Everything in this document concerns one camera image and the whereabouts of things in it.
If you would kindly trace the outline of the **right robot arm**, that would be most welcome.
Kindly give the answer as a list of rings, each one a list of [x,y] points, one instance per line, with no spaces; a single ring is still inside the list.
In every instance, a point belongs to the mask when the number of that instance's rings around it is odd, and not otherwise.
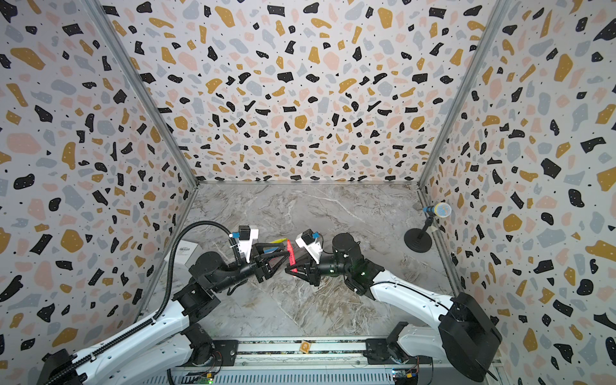
[[[472,381],[480,383],[490,376],[502,336],[473,296],[464,292],[444,295],[398,278],[365,258],[351,234],[336,235],[330,253],[320,239],[311,229],[296,237],[296,245],[306,255],[290,258],[287,274],[314,287],[324,277],[342,277],[356,295],[395,306],[433,330],[423,337],[409,323],[399,322],[386,339],[383,359],[400,363],[417,356],[447,359]]]

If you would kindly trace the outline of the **pink highlighter pen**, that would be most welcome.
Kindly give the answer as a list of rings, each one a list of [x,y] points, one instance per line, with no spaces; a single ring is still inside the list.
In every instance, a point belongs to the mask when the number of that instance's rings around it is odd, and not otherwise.
[[[293,266],[296,263],[295,252],[290,240],[287,240],[287,252],[289,254],[289,263]]]

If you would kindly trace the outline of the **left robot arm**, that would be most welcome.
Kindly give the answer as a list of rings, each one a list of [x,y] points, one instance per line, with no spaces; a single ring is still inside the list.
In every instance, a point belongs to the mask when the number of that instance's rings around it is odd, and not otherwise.
[[[227,265],[216,252],[202,254],[190,266],[188,285],[133,327],[102,343],[70,354],[47,355],[39,384],[134,384],[184,364],[221,367],[225,356],[200,322],[219,304],[222,292],[256,277],[272,278],[293,256],[287,243],[257,243],[250,257]]]

